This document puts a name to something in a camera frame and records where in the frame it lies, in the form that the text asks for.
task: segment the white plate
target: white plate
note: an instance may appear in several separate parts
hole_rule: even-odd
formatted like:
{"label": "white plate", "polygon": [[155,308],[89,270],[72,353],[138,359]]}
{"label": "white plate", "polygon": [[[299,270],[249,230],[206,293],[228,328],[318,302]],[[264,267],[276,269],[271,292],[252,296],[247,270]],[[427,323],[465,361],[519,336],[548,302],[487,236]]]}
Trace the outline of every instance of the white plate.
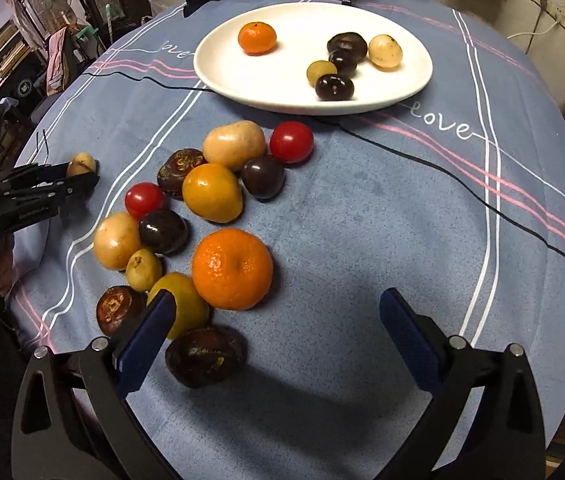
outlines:
{"label": "white plate", "polygon": [[[245,23],[274,27],[277,48],[248,56],[238,44]],[[320,101],[305,75],[313,61],[327,59],[327,41],[340,32],[358,32],[366,41],[389,34],[403,50],[403,61],[382,72],[368,60],[358,65],[349,101]],[[323,2],[280,4],[250,10],[212,30],[194,55],[198,77],[211,89],[239,103],[299,115],[345,115],[377,110],[424,88],[434,70],[427,49],[412,33],[373,12]]]}

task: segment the blue tablecloth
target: blue tablecloth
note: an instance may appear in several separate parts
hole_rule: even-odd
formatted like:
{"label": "blue tablecloth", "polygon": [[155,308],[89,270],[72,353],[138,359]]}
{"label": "blue tablecloth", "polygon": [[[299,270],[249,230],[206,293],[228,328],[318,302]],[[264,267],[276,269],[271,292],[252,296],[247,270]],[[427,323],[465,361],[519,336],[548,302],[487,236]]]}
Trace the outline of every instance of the blue tablecloth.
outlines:
{"label": "blue tablecloth", "polygon": [[[216,126],[250,119],[269,135],[288,119],[200,91],[192,60],[198,42],[228,18],[293,1],[301,0],[222,0],[187,19],[181,7],[164,12],[89,69],[102,77],[82,75],[54,104],[39,127],[48,155],[40,136],[38,155],[32,139],[20,163],[88,151],[101,162],[101,180],[79,209],[17,234],[12,307],[29,345],[71,351],[99,335],[96,301],[124,278],[99,267],[92,236],[105,215],[124,208],[132,184],[154,181],[173,151],[200,146]],[[379,320],[378,300],[390,286],[478,348],[521,343],[547,439],[565,412],[559,109],[531,62],[485,25],[432,0],[356,5],[416,35],[434,76],[404,103],[327,118],[349,134],[302,118],[315,132],[311,160],[287,171],[272,203],[246,199],[235,225],[271,248],[279,274],[265,306],[215,315],[248,339],[246,371],[188,390],[159,354],[129,397],[189,480],[373,478],[430,399]],[[216,227],[182,203],[173,208],[192,223],[194,240],[169,269],[189,272],[197,242]],[[477,401],[471,397],[441,463],[458,451]]]}

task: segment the red cherry tomato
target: red cherry tomato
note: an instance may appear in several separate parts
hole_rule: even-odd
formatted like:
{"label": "red cherry tomato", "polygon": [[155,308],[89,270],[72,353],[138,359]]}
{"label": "red cherry tomato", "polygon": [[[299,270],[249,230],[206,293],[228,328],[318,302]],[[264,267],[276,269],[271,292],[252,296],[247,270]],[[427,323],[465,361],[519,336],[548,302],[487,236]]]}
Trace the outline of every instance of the red cherry tomato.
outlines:
{"label": "red cherry tomato", "polygon": [[314,149],[314,135],[303,123],[287,121],[279,124],[269,139],[272,155],[285,164],[305,160]]}
{"label": "red cherry tomato", "polygon": [[140,220],[147,213],[165,205],[165,194],[151,182],[134,184],[124,197],[124,206],[131,216]]}

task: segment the cloth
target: cloth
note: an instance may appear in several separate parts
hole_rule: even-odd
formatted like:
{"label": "cloth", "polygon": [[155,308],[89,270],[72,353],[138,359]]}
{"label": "cloth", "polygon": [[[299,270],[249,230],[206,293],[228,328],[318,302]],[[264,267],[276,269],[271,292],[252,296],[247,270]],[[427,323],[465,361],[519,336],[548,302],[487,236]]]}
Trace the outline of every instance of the cloth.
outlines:
{"label": "cloth", "polygon": [[[434,75],[415,97],[379,112],[314,119],[200,90],[193,54],[210,30],[293,1],[301,0],[221,0],[187,19],[181,7],[165,11],[90,67],[102,77],[83,74],[61,95],[39,125],[48,162],[91,152],[101,180],[86,202],[16,235],[22,271],[12,308],[22,339],[29,348],[69,351],[100,334],[96,302],[124,278],[98,265],[93,233],[124,209],[130,186],[155,181],[172,152],[200,147],[222,124],[253,120],[269,136],[296,119],[315,134],[312,157],[287,170],[275,200],[246,197],[234,224],[272,251],[274,288],[259,308],[214,314],[214,323],[245,335],[248,367],[190,391],[159,354],[129,397],[165,457],[188,480],[373,478],[431,398],[416,388],[379,319],[390,286],[477,348],[523,345],[549,440],[565,412],[565,123],[543,80],[497,32],[432,0],[357,0],[429,50]],[[43,161],[42,136],[40,150],[35,160]],[[20,163],[36,152],[32,138]],[[168,270],[189,272],[198,241],[218,227],[182,203],[172,208],[194,235]],[[478,400],[477,392],[441,463],[459,450]]]}
{"label": "cloth", "polygon": [[49,38],[49,61],[47,64],[47,95],[62,92],[67,83],[67,70],[64,63],[65,37],[67,27],[61,28]]}

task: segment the orange fruit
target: orange fruit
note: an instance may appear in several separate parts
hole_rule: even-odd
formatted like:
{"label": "orange fruit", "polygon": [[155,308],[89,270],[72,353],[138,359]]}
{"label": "orange fruit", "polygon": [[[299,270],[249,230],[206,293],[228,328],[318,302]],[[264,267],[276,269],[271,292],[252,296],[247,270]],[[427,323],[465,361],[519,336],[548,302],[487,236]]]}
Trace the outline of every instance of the orange fruit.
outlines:
{"label": "orange fruit", "polygon": [[194,214],[226,224],[242,212],[242,190],[236,175],[220,164],[202,164],[187,174],[182,199]]}
{"label": "orange fruit", "polygon": [[276,46],[276,31],[263,22],[250,22],[240,29],[238,44],[253,56],[268,53]]}
{"label": "orange fruit", "polygon": [[211,306],[252,308],[269,291],[274,262],[267,246],[243,230],[226,228],[203,238],[192,260],[192,279]]}

